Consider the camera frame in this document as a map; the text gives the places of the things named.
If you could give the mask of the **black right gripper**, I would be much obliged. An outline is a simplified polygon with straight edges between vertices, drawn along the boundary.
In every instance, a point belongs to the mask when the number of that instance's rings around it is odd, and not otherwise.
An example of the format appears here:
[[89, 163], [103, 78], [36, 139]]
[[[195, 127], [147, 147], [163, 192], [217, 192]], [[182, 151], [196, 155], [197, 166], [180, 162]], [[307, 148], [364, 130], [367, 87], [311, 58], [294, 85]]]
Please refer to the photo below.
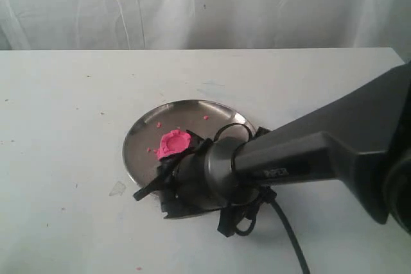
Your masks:
[[173, 172], [175, 197], [161, 201], [166, 219], [190, 218], [221, 208], [208, 187], [205, 174], [205, 156], [213, 140], [203, 139], [191, 131], [185, 132], [192, 137], [189, 148], [159, 160], [162, 171]]

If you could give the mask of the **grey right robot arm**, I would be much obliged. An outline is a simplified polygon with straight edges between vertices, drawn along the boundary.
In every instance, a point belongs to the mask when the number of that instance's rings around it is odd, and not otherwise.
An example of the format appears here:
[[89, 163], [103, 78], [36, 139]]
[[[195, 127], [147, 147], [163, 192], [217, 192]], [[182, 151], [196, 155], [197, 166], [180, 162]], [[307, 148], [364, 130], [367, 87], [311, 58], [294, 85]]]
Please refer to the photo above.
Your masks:
[[245, 141], [189, 133], [190, 144], [160, 160], [147, 185], [168, 218], [219, 211], [218, 231], [246, 236], [263, 203], [278, 208], [273, 186], [340, 180], [373, 220], [392, 216], [410, 230], [410, 65], [395, 67], [352, 93], [276, 130]]

